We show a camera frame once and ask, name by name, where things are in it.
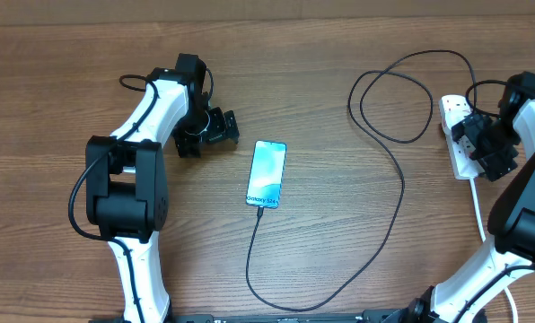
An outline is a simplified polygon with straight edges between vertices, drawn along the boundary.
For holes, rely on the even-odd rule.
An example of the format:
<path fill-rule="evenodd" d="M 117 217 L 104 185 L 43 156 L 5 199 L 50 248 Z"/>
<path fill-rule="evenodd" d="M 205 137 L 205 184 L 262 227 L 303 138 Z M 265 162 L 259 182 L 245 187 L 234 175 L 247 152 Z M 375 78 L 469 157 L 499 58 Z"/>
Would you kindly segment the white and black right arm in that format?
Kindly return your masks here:
<path fill-rule="evenodd" d="M 495 118 L 476 111 L 468 98 L 439 102 L 456 178 L 496 181 L 517 168 L 516 147 L 524 148 L 525 164 L 489 213 L 488 237 L 453 276 L 383 321 L 484 322 L 490 301 L 535 272 L 535 74 L 515 74 L 503 86 Z"/>

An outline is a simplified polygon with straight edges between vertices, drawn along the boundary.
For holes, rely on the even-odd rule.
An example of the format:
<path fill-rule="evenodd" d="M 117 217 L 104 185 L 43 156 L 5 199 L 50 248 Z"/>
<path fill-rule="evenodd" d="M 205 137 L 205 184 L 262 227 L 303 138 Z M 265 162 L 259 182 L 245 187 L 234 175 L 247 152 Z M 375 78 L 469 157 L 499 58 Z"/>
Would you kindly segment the blue Galaxy smartphone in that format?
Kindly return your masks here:
<path fill-rule="evenodd" d="M 258 140 L 250 166 L 246 204 L 277 209 L 280 204 L 287 145 Z"/>

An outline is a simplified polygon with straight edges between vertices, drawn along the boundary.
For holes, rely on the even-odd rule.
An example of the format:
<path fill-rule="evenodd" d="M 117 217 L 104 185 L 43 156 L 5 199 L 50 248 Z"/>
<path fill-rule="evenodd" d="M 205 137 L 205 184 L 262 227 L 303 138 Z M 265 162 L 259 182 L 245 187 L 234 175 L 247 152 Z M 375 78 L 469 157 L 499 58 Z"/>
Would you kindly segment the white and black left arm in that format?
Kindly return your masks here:
<path fill-rule="evenodd" d="M 144 97 L 127 121 L 108 136 L 92 136 L 85 169 L 70 194 L 75 231 L 109 244 L 125 297 L 120 322 L 172 322 L 159 254 L 159 233 L 170 209 L 163 149 L 198 158 L 205 144 L 239 141 L 233 111 L 212 107 L 213 81 L 206 63 L 179 54 L 172 68 L 141 76 Z"/>

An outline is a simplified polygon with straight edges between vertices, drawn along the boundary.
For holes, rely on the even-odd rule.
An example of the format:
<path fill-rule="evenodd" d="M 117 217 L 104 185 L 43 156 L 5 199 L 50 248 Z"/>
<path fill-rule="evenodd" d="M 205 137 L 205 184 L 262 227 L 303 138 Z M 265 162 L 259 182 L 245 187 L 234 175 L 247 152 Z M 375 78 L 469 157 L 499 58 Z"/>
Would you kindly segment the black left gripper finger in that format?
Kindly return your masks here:
<path fill-rule="evenodd" d="M 239 143 L 240 132 L 237 126 L 235 114 L 232 110 L 224 113 L 225 119 L 225 135 L 231 139 L 235 144 Z"/>
<path fill-rule="evenodd" d="M 175 130 L 172 133 L 180 158 L 201 157 L 201 136 L 190 135 L 185 131 Z"/>

